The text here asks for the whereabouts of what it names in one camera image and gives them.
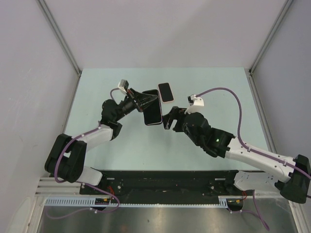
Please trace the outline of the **lilac white phone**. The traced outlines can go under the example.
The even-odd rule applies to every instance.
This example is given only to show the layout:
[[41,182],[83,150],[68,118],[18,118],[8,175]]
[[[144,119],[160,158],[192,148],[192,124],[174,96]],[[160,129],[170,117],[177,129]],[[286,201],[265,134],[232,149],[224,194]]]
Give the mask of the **lilac white phone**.
[[159,125],[162,123],[162,109],[159,97],[143,111],[143,117],[144,124],[147,126]]

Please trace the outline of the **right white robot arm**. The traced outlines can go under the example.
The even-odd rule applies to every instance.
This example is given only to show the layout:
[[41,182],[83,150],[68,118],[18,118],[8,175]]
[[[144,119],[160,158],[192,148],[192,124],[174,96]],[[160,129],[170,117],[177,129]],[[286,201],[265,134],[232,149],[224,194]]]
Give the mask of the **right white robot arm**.
[[306,203],[311,181],[311,166],[304,155],[283,156],[260,150],[235,135],[213,128],[201,113],[187,113],[174,106],[163,116],[164,129],[183,132],[211,157],[236,160],[256,167],[276,178],[274,187],[281,196],[299,204]]

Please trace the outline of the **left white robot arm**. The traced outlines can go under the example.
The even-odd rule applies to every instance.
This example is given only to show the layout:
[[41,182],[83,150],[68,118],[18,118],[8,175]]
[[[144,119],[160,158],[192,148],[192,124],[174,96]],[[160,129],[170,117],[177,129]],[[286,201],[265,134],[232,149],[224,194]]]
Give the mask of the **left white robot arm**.
[[107,190],[107,181],[103,174],[94,168],[85,166],[86,153],[115,139],[122,128],[119,123],[123,117],[134,110],[143,112],[154,102],[158,95],[140,93],[132,88],[120,89],[125,98],[120,103],[108,99],[102,104],[102,117],[95,129],[71,137],[64,133],[57,136],[44,169],[52,174],[58,183],[85,183],[97,194]]

